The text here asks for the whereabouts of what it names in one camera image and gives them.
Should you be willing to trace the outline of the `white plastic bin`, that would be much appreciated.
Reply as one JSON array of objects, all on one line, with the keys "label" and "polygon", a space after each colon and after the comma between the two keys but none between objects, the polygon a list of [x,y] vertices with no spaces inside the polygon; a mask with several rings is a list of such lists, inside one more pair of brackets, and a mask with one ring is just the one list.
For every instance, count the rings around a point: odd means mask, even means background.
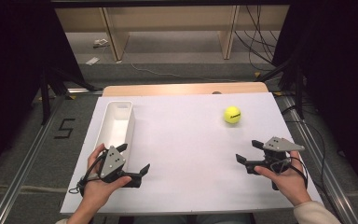
[{"label": "white plastic bin", "polygon": [[127,148],[121,152],[126,160],[123,169],[127,170],[135,126],[132,102],[98,101],[90,125],[94,147],[104,144],[106,147],[118,148],[122,144],[127,144]]}]

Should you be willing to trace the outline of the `person's right hand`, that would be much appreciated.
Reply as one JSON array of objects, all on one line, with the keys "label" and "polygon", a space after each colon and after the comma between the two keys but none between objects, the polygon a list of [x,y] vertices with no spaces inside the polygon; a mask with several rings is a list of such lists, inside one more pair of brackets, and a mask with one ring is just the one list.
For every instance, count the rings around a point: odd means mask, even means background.
[{"label": "person's right hand", "polygon": [[256,166],[255,171],[274,182],[293,206],[311,202],[304,178],[296,170],[288,169],[276,175],[268,168]]}]

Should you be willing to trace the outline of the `white foam board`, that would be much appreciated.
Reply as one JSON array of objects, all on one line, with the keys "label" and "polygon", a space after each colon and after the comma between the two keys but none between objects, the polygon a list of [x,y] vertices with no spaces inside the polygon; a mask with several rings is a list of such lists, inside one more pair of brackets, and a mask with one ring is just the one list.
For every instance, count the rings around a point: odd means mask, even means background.
[{"label": "white foam board", "polygon": [[[269,92],[132,96],[135,126],[128,170],[149,172],[138,189],[119,189],[103,207],[124,216],[256,212],[290,207],[269,179],[236,160],[262,160],[253,140],[291,134]],[[236,106],[238,123],[224,120]]]}]

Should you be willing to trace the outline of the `yellow tennis ball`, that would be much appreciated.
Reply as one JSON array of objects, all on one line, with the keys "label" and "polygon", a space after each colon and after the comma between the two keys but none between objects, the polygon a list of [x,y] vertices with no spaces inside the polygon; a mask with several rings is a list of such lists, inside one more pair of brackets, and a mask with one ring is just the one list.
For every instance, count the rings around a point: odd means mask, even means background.
[{"label": "yellow tennis ball", "polygon": [[236,106],[229,106],[224,111],[224,120],[227,123],[235,124],[241,119],[241,111]]}]

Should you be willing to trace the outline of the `light wooden desk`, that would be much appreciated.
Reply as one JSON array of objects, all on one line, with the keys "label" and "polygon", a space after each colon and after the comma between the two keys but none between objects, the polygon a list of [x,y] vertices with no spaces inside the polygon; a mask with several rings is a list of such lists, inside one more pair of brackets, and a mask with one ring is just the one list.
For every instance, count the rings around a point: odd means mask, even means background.
[{"label": "light wooden desk", "polygon": [[81,7],[58,8],[66,33],[105,32],[113,59],[120,61],[131,32],[216,31],[222,55],[230,57],[236,31],[280,31],[289,7]]}]

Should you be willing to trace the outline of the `black tripod stand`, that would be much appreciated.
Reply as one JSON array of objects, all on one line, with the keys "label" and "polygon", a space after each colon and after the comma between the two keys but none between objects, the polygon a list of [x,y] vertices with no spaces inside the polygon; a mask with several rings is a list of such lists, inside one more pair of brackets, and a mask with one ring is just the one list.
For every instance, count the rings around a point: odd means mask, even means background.
[{"label": "black tripod stand", "polygon": [[279,81],[279,88],[281,90],[289,90],[292,85],[295,85],[295,110],[301,119],[304,118],[302,108],[302,89],[303,89],[303,73],[299,65],[298,59],[294,56],[289,58],[281,65],[274,68],[272,71],[267,72],[255,79],[256,82],[265,82],[278,74],[282,73],[281,80]]},{"label": "black tripod stand", "polygon": [[53,90],[53,92],[58,96],[65,95],[68,92],[68,88],[64,84],[65,81],[73,82],[88,91],[102,90],[102,88],[97,88],[86,82],[84,79],[70,75],[58,67],[45,67],[42,70],[42,75],[40,76],[40,92],[43,106],[42,124],[46,124],[48,122],[51,114],[49,91]]}]

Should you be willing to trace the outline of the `wooden table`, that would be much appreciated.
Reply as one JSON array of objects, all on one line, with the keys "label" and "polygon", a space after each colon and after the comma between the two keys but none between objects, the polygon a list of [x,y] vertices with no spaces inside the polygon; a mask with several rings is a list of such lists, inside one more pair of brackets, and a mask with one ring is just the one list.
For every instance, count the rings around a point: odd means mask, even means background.
[{"label": "wooden table", "polygon": [[103,97],[268,92],[262,82],[108,86]]}]

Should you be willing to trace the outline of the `small white device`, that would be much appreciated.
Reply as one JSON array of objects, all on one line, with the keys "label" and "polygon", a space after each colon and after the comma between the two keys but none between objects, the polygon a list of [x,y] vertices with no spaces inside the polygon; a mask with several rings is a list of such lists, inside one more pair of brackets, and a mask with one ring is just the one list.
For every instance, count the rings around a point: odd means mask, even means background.
[{"label": "small white device", "polygon": [[97,48],[103,48],[103,47],[108,47],[109,46],[109,43],[108,43],[108,41],[106,40],[106,39],[97,39],[97,40],[95,40],[94,41],[94,43],[93,43],[93,47],[95,48],[95,49],[97,49]]}]

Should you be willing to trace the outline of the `aluminium floor rail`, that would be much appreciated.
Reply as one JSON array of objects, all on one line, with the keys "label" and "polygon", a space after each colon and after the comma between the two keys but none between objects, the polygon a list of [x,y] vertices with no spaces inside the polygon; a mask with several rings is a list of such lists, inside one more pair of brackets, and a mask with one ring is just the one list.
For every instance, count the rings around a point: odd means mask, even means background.
[{"label": "aluminium floor rail", "polygon": [[282,114],[289,114],[290,120],[287,120],[287,123],[293,123],[296,126],[296,132],[301,135],[306,150],[318,169],[318,176],[312,178],[313,184],[323,194],[323,198],[329,202],[343,224],[358,224],[358,215],[354,206],[344,188],[338,183],[337,175],[333,173],[331,164],[326,158],[324,137],[318,129],[299,117],[295,110],[294,99],[284,97],[282,103],[285,106]]},{"label": "aluminium floor rail", "polygon": [[34,165],[34,161],[45,142],[51,123],[54,121],[55,115],[63,102],[63,96],[57,96],[52,102],[49,117],[40,126],[33,143],[29,147],[27,154],[21,163],[20,168],[13,177],[10,185],[7,187],[4,196],[0,201],[0,224],[4,224],[6,222],[7,216],[21,191],[21,187],[25,182],[27,175],[30,173],[31,168]]}]

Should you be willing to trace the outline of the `person's left hand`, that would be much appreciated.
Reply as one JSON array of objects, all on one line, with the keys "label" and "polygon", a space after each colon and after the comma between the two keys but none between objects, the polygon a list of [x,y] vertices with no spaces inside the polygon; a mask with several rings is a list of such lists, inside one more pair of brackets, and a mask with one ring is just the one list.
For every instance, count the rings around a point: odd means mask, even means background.
[{"label": "person's left hand", "polygon": [[[88,168],[90,168],[90,172],[92,174],[96,172],[98,165],[96,160],[103,150],[104,144],[100,144],[94,149],[88,158]],[[101,208],[106,204],[109,197],[116,189],[122,188],[130,182],[131,178],[129,176],[123,176],[112,183],[105,183],[102,180],[90,181],[86,184],[84,189],[82,203]]]}]

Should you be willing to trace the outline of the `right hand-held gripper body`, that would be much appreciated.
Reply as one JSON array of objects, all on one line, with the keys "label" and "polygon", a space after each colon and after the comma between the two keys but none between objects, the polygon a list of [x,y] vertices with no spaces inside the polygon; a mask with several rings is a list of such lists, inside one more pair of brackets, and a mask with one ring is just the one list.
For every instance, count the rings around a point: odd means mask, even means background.
[{"label": "right hand-held gripper body", "polygon": [[267,143],[263,144],[262,149],[265,152],[267,167],[275,174],[280,174],[286,171],[291,163],[286,153],[290,151],[302,151],[305,148],[287,139],[272,137]]}]

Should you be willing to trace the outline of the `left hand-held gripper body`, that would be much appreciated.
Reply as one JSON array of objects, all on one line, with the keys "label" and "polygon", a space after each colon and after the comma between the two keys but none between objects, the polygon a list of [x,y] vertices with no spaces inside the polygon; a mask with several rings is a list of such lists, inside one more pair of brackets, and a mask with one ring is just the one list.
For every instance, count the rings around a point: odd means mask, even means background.
[{"label": "left hand-held gripper body", "polygon": [[110,147],[103,152],[103,160],[99,169],[99,177],[105,183],[112,183],[122,176],[128,176],[123,170],[126,163],[122,152],[119,153],[116,147]]}]

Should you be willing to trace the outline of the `black curtain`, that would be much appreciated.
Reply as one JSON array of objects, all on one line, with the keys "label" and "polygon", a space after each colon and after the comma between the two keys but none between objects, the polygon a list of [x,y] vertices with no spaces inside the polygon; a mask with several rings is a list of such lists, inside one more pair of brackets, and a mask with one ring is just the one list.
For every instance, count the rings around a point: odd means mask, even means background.
[{"label": "black curtain", "polygon": [[289,59],[313,22],[302,52],[307,89],[358,176],[358,0],[289,0],[273,63]]},{"label": "black curtain", "polygon": [[51,0],[0,0],[0,155],[54,68],[83,78]]}]

